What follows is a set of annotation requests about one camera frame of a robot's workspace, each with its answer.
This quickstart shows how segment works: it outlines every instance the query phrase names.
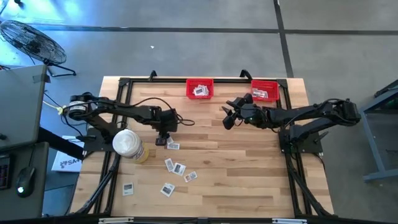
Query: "electric fan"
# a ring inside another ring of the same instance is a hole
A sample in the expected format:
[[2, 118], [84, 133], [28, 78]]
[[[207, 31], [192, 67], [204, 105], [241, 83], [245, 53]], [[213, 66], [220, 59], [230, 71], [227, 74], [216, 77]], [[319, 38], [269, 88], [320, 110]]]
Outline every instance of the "electric fan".
[[60, 66], [67, 61], [64, 49], [37, 29], [18, 21], [8, 20], [0, 23], [0, 33], [6, 41], [28, 56], [47, 66], [56, 66], [72, 72], [54, 75], [48, 68], [52, 77], [76, 75], [74, 70]]

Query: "butcher block tabletop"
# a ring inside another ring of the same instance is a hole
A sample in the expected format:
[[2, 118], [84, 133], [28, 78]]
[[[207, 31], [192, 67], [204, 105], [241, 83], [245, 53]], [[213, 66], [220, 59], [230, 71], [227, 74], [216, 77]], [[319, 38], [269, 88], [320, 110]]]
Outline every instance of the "butcher block tabletop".
[[[104, 77], [99, 95], [115, 99], [120, 78]], [[307, 106], [303, 79], [288, 78], [287, 83], [292, 107]], [[229, 107], [225, 103], [227, 100], [233, 101], [249, 93], [250, 84], [215, 83], [214, 88], [214, 97], [210, 100], [189, 100], [185, 96], [185, 83], [133, 85], [131, 104], [148, 97], [159, 97], [184, 119], [192, 119], [196, 124], [179, 124], [177, 132], [171, 136], [180, 144], [180, 150], [170, 150], [155, 146], [157, 133], [150, 126], [130, 118], [127, 120], [129, 129], [141, 137], [150, 153], [142, 164], [134, 164], [122, 157], [112, 216], [294, 217], [285, 157], [280, 153], [277, 134], [270, 129], [257, 129], [244, 123], [226, 130], [222, 123], [226, 115], [221, 106]], [[283, 94], [281, 100], [285, 105]], [[276, 107], [275, 103], [256, 103]], [[159, 100], [149, 100], [143, 105], [168, 109]], [[102, 114], [102, 117], [111, 121], [112, 115]], [[184, 175], [196, 171], [198, 178], [186, 183], [183, 177], [168, 172], [164, 162], [168, 158], [186, 165]], [[81, 208], [94, 192], [103, 159], [103, 152], [95, 152], [83, 161], [71, 212]], [[302, 160], [308, 188], [324, 208], [333, 213], [322, 163], [312, 154], [302, 154]], [[123, 196], [123, 184], [130, 182], [134, 184], [134, 195]], [[160, 192], [165, 183], [176, 186], [170, 197]], [[108, 187], [104, 191], [102, 209], [106, 204]], [[297, 195], [304, 211], [301, 191], [298, 190]]]

